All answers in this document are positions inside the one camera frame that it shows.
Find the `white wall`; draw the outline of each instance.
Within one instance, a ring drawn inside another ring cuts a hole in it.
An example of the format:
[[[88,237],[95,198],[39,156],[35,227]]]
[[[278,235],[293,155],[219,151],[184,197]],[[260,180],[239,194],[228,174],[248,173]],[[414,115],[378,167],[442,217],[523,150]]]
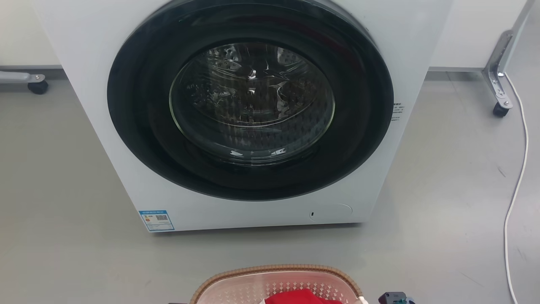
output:
[[[432,67],[484,68],[527,0],[454,0]]]
[[[0,67],[60,65],[30,0],[0,0]]]

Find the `floor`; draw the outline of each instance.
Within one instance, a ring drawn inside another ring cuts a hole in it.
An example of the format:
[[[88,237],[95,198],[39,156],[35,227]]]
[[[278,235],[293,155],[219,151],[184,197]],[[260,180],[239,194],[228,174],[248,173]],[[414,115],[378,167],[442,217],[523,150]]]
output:
[[[521,303],[540,286],[539,22],[537,2],[508,70],[531,132],[509,223]],[[216,273],[279,263],[340,268],[370,303],[511,302],[503,222],[523,127],[518,107],[493,117],[478,74],[428,74],[370,222],[167,234],[146,232],[69,82],[49,83],[0,87],[3,303],[185,303]]]

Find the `white washing machine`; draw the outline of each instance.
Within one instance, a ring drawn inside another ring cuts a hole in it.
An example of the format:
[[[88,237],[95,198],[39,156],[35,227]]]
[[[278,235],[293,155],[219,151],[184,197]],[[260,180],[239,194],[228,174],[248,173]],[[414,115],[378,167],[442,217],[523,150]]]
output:
[[[451,0],[34,5],[164,232],[367,221]]]

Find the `power cord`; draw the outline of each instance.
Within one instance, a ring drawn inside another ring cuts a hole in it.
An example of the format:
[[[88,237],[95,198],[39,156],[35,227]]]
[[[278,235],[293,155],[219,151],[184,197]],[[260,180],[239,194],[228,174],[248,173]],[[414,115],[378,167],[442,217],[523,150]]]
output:
[[[508,77],[508,74],[505,73],[504,75],[508,79],[512,90],[516,95],[517,102],[519,103],[519,108],[521,110],[523,128],[525,129],[525,155],[523,157],[523,165],[521,166],[521,173],[519,174],[519,179],[517,180],[516,189],[514,190],[514,195],[512,197],[512,201],[510,202],[510,207],[508,208],[506,219],[504,219],[504,262],[507,271],[508,288],[510,289],[510,294],[512,295],[512,300],[514,301],[514,304],[517,304],[516,295],[514,294],[514,288],[512,288],[512,280],[510,279],[510,265],[508,263],[508,219],[510,218],[510,214],[512,213],[512,209],[514,208],[517,191],[519,190],[519,185],[521,184],[521,179],[523,178],[523,173],[525,172],[525,166],[527,165],[527,153],[529,152],[529,131],[527,130],[527,123],[525,122],[525,112],[523,111],[523,103],[521,102],[521,98],[519,97],[519,94],[517,93],[516,87],[514,87],[512,80],[510,80],[510,77]]]

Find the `basket rim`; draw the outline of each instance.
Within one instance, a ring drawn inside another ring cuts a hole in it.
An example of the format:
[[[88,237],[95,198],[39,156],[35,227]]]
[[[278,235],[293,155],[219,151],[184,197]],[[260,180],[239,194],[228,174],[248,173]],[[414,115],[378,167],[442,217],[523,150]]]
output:
[[[219,273],[209,278],[203,284],[201,284],[201,286],[199,286],[197,291],[195,291],[195,293],[193,294],[190,304],[196,304],[205,290],[207,290],[214,283],[217,283],[221,280],[230,279],[232,277],[243,276],[243,275],[248,275],[248,274],[267,273],[267,272],[286,272],[286,271],[322,272],[322,273],[332,274],[334,276],[339,277],[341,280],[347,283],[347,285],[353,290],[357,298],[363,296],[362,290],[360,290],[360,287],[358,286],[358,284],[356,284],[356,282],[353,279],[351,279],[350,276],[348,276],[346,273],[342,272],[341,270],[337,268],[330,267],[330,266],[323,266],[323,265],[283,264],[283,265],[264,265],[264,266],[256,266],[256,267],[247,267],[247,268],[240,268],[236,270]]]

